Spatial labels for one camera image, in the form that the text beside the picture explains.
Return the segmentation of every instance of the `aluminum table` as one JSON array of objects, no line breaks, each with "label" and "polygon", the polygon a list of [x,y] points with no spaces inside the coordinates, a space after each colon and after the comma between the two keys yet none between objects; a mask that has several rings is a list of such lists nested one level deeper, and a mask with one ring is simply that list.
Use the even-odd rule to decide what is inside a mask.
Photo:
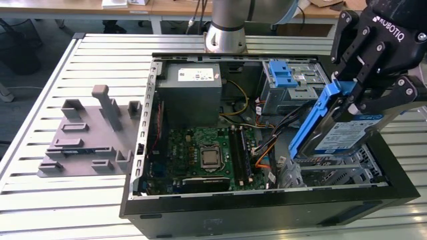
[{"label": "aluminum table", "polygon": [[[249,36],[249,53],[328,55],[324,38]],[[109,86],[117,104],[140,100],[153,52],[203,52],[200,36],[86,34],[72,39],[0,162],[0,239],[145,239],[118,218],[124,175],[38,178],[37,167],[58,127],[65,99],[98,105],[92,86]],[[425,239],[427,122],[423,109],[400,115],[383,137],[421,195],[339,227],[303,228],[211,239]]]}]

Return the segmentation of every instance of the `electrical cable on floor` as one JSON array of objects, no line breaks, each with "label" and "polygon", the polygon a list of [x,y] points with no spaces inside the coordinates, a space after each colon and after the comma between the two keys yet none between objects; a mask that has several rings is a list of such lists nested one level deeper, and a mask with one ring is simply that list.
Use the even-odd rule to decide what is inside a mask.
[{"label": "electrical cable on floor", "polygon": [[42,89],[42,87],[38,87],[38,86],[10,86],[10,87],[6,87],[6,89]]}]

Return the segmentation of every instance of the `yellow cable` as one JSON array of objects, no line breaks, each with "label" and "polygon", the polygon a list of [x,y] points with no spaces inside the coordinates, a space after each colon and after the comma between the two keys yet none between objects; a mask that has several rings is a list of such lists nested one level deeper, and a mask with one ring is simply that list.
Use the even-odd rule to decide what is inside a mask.
[{"label": "yellow cable", "polygon": [[237,115],[240,113],[243,113],[247,108],[248,108],[248,105],[249,105],[249,101],[248,101],[248,95],[245,93],[245,91],[241,89],[241,87],[231,80],[227,80],[228,82],[231,82],[236,87],[237,89],[241,91],[243,95],[244,95],[244,100],[245,100],[245,104],[244,104],[244,108],[240,110],[240,111],[236,111],[236,112],[228,112],[228,113],[220,113],[219,115],[220,116],[232,116],[232,115]]}]

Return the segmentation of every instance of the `screw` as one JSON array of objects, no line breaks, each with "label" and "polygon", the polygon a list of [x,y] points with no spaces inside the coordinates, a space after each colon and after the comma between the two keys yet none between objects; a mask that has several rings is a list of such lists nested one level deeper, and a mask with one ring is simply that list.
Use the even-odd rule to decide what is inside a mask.
[{"label": "screw", "polygon": [[408,88],[408,89],[405,90],[405,95],[411,95],[412,93],[413,93],[412,88]]},{"label": "screw", "polygon": [[425,35],[425,33],[421,32],[421,33],[417,35],[417,40],[420,40],[421,42],[427,40],[427,35]]}]

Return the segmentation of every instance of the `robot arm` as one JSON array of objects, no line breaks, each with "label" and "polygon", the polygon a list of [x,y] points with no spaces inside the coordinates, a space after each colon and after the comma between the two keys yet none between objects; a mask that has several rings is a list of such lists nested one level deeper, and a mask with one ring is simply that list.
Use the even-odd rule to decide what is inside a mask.
[{"label": "robot arm", "polygon": [[360,16],[340,13],[333,81],[291,142],[292,158],[352,154],[401,112],[427,104],[427,88],[412,70],[427,51],[425,4],[371,0]]},{"label": "robot arm", "polygon": [[297,0],[215,0],[205,35],[211,53],[241,53],[247,49],[244,22],[284,24],[293,17]]}]

